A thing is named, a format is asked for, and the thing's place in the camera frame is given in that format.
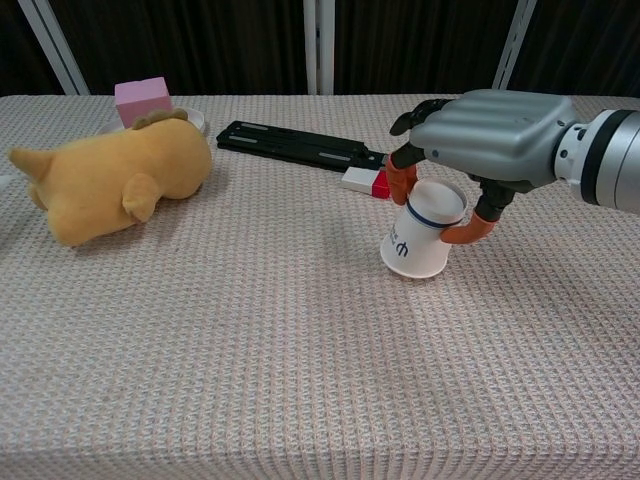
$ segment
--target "plush toy leg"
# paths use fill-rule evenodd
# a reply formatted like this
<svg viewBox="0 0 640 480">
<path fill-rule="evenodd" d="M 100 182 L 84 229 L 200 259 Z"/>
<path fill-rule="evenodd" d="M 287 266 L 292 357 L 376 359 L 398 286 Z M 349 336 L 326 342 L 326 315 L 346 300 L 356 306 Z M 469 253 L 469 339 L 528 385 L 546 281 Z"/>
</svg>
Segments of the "plush toy leg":
<svg viewBox="0 0 640 480">
<path fill-rule="evenodd" d="M 124 186 L 122 206 L 128 215 L 144 223 L 153 215 L 160 197 L 160 187 L 156 181 L 149 175 L 137 173 Z"/>
<path fill-rule="evenodd" d="M 35 203 L 38 208 L 46 212 L 47 207 L 44 205 L 44 203 L 42 203 L 42 200 L 38 195 L 38 190 L 36 189 L 36 186 L 33 183 L 30 183 L 27 191 L 29 192 L 29 197 L 31 197 L 31 201 Z"/>
</svg>

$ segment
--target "black curtain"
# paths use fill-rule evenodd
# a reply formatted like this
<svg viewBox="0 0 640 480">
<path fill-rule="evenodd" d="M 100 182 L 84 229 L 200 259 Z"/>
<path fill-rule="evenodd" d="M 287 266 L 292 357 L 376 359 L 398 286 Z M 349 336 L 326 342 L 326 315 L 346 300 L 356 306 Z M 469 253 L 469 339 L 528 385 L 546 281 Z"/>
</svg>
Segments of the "black curtain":
<svg viewBox="0 0 640 480">
<path fill-rule="evenodd" d="M 490 88 L 517 0 L 336 0 L 334 91 Z"/>
<path fill-rule="evenodd" d="M 16 0 L 0 0 L 0 96 L 64 91 Z"/>
<path fill-rule="evenodd" d="M 307 93 L 301 0 L 50 0 L 92 94 Z"/>
<path fill-rule="evenodd" d="M 640 96 L 640 1 L 538 0 L 509 88 Z"/>
</svg>

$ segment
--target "yellow plush toy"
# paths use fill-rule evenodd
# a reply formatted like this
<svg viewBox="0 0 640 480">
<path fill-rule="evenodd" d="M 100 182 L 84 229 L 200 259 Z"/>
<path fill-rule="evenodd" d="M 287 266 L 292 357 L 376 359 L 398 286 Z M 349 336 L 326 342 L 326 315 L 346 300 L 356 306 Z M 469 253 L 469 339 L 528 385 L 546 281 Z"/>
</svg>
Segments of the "yellow plush toy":
<svg viewBox="0 0 640 480">
<path fill-rule="evenodd" d="M 55 150 L 14 148 L 9 159 L 29 176 L 31 199 L 66 246 L 148 221 L 161 197 L 193 195 L 213 167 L 206 138 L 182 109 Z"/>
</svg>

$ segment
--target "white plate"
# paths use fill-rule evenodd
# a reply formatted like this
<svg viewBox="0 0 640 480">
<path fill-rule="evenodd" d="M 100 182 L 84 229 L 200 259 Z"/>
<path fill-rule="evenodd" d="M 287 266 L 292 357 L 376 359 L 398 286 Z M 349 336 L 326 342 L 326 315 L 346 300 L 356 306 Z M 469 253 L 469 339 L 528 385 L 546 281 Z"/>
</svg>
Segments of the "white plate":
<svg viewBox="0 0 640 480">
<path fill-rule="evenodd" d="M 202 114 L 202 112 L 189 107 L 178 108 L 181 108 L 185 112 L 187 112 L 187 115 L 189 115 L 189 121 L 193 123 L 201 132 L 204 132 L 204 115 Z M 115 120 L 112 120 L 106 125 L 100 127 L 96 134 L 102 135 L 103 133 L 113 133 L 120 130 L 124 130 L 124 125 L 122 124 L 122 120 L 120 120 L 120 118 L 116 118 Z"/>
</svg>

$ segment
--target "plush toy tail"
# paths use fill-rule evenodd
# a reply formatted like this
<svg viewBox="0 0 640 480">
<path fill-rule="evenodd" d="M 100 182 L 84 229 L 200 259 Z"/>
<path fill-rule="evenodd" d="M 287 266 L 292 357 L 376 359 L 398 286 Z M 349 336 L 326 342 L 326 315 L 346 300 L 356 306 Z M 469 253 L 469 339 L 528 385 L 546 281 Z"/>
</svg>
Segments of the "plush toy tail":
<svg viewBox="0 0 640 480">
<path fill-rule="evenodd" d="M 9 161 L 34 181 L 41 180 L 47 174 L 52 160 L 53 152 L 48 150 L 13 148 L 9 152 Z"/>
</svg>

